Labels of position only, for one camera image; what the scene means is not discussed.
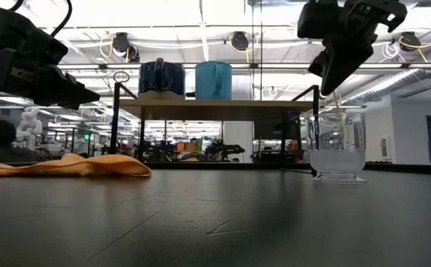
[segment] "person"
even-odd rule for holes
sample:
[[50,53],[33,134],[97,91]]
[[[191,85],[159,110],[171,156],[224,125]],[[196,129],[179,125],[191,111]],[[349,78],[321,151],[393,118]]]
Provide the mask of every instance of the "person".
[[39,161],[39,155],[26,148],[14,148],[16,127],[0,119],[0,163],[26,163]]

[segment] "dark blue mug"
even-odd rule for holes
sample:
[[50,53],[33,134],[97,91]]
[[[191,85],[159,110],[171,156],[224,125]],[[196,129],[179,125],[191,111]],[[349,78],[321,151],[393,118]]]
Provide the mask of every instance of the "dark blue mug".
[[185,95],[185,71],[182,65],[164,62],[157,59],[155,62],[142,64],[139,68],[139,98],[151,93],[147,98],[173,98]]

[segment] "drinking glass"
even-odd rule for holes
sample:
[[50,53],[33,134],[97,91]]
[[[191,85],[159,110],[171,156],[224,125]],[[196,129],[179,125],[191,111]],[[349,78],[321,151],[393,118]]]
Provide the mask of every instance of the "drinking glass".
[[324,113],[306,120],[309,162],[321,182],[366,182],[357,176],[365,166],[365,114]]

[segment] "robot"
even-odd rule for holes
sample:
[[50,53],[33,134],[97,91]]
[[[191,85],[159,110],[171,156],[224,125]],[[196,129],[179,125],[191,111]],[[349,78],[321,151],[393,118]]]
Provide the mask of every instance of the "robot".
[[37,119],[37,114],[38,108],[25,108],[16,131],[17,141],[26,141],[27,148],[32,151],[36,149],[36,135],[42,133],[42,122]]

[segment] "blue mug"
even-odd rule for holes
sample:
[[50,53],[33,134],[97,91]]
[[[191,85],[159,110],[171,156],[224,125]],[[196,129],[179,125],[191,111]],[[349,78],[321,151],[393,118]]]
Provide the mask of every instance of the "blue mug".
[[195,99],[231,100],[231,65],[203,62],[195,67]]
[[164,62],[142,64],[139,68],[139,98],[185,98],[185,71],[182,65]]

